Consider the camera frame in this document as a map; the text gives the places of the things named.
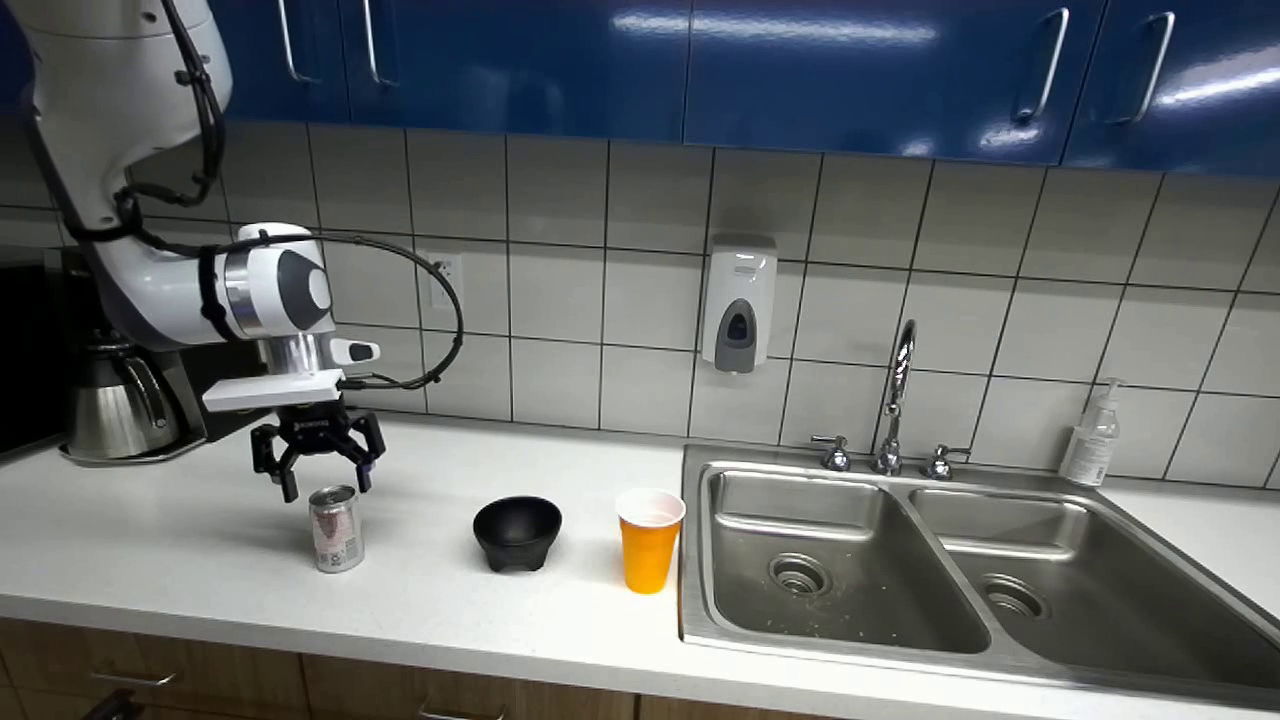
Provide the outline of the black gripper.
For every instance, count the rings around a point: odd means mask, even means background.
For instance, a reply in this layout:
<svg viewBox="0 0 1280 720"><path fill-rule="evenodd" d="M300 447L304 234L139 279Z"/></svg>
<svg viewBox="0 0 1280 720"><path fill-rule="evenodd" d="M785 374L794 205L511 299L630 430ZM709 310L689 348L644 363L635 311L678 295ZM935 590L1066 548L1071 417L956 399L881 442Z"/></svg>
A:
<svg viewBox="0 0 1280 720"><path fill-rule="evenodd" d="M277 430L252 430L252 474L270 475L285 506L296 506L300 447L339 447L358 468L358 489L373 489L373 468L386 455L386 434L378 421L358 421L343 399L293 403L277 412Z"/></svg>

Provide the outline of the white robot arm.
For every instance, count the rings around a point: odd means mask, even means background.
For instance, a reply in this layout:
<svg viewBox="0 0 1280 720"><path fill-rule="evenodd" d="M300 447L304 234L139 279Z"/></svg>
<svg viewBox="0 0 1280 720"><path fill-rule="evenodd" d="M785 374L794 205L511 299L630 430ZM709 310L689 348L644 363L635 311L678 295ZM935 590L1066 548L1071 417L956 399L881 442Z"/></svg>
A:
<svg viewBox="0 0 1280 720"><path fill-rule="evenodd" d="M33 55L29 121L43 184L87 253L110 322L151 348L257 345L266 368L201 391L210 417L277 412L252 468L285 502L300 455L343 455L373 489L382 423L343 399L350 363L325 253L304 224L252 221L223 243L164 239L150 205L196 208L222 184L231 60L210 0L5 0Z"/></svg>

